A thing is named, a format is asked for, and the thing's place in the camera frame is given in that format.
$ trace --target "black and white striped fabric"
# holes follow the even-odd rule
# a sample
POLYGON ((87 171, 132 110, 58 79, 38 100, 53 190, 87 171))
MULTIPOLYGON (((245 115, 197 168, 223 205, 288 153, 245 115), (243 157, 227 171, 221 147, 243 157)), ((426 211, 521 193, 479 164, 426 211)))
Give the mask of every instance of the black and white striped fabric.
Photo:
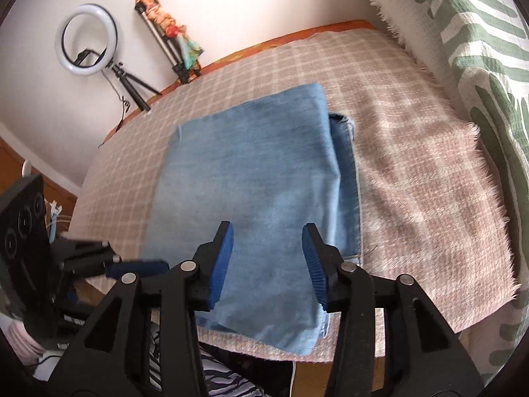
MULTIPOLYGON (((150 349, 150 380, 157 390, 161 390, 159 327, 152 323, 150 349)), ((200 359, 204 369, 209 395, 224 397, 268 397, 264 390, 249 380, 219 363, 206 351, 200 349, 200 359)))

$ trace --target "blue gripper pad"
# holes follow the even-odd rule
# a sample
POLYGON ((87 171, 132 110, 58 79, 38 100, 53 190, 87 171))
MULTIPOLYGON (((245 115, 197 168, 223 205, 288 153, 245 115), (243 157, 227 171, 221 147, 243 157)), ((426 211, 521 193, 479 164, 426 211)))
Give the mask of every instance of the blue gripper pad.
POLYGON ((326 310, 329 281, 327 280, 327 273, 325 273, 322 263, 319 260, 316 246, 314 246, 314 242, 310 236, 307 225, 303 226, 301 240, 303 255, 305 256, 305 261, 307 262, 308 272, 310 274, 310 279, 312 280, 312 286, 314 287, 316 298, 319 304, 322 305, 323 310, 326 310))
POLYGON ((233 242, 233 225, 230 223, 226 228, 226 233, 224 233, 224 239, 222 240, 219 254, 217 255, 215 265, 211 272, 210 295, 208 297, 208 305, 210 309, 213 309, 215 304, 221 298, 222 287, 224 286, 229 259, 231 258, 233 250, 233 242))

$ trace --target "white object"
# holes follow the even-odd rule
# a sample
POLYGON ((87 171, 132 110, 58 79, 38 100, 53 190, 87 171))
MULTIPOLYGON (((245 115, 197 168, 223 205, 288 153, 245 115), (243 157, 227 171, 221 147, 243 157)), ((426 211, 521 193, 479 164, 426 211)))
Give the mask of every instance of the white object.
POLYGON ((26 178, 28 176, 31 176, 31 161, 25 160, 24 164, 22 164, 22 177, 26 178))
POLYGON ((57 28, 57 33, 55 34, 55 52, 57 54, 57 58, 64 68, 73 74, 90 76, 91 74, 95 74, 98 71, 104 69, 114 56, 116 48, 117 27, 114 19, 104 7, 93 3, 82 4, 77 7, 72 13, 62 20, 62 22, 59 24, 59 27, 57 28), (83 14, 91 15, 99 19, 105 26, 107 33, 107 46, 105 54, 97 64, 89 67, 78 67, 74 65, 73 61, 68 57, 66 50, 64 49, 64 34, 68 24, 73 18, 75 18, 75 16, 83 14))

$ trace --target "white ring light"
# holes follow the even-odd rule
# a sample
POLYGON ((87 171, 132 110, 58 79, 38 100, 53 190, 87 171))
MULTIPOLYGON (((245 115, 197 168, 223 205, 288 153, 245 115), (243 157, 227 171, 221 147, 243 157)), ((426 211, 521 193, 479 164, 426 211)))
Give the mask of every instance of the white ring light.
POLYGON ((102 70, 112 60, 112 57, 116 52, 116 48, 117 27, 114 19, 104 7, 93 3, 87 3, 77 7, 71 14, 64 18, 57 29, 57 33, 55 34, 55 53, 57 54, 57 58, 64 68, 66 68, 66 70, 74 74, 90 76, 91 74, 95 74, 102 70), (68 57, 66 50, 64 49, 64 34, 68 24, 73 18, 75 18, 75 16, 83 14, 91 15, 99 19, 105 26, 107 34, 107 46, 105 51, 102 53, 102 56, 98 58, 98 61, 93 66, 87 67, 80 67, 73 64, 73 61, 70 59, 70 57, 68 57))

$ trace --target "metal screw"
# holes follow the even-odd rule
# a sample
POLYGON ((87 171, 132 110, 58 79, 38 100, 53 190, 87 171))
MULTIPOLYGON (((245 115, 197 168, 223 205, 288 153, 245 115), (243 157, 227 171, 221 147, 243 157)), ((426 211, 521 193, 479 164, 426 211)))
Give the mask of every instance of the metal screw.
POLYGON ((344 261, 342 264, 340 264, 340 269, 342 269, 344 272, 352 273, 356 270, 356 264, 353 262, 344 261))
POLYGON ((197 264, 194 261, 184 261, 182 264, 180 264, 180 269, 182 269, 184 272, 192 272, 197 268, 197 264))
POLYGON ((121 277, 121 282, 123 282, 124 284, 131 284, 135 280, 136 280, 136 275, 134 273, 130 273, 130 272, 129 273, 125 273, 121 277))
POLYGON ((401 277, 399 277, 399 281, 401 284, 404 285, 413 285, 413 283, 415 282, 414 278, 410 275, 401 275, 401 277))

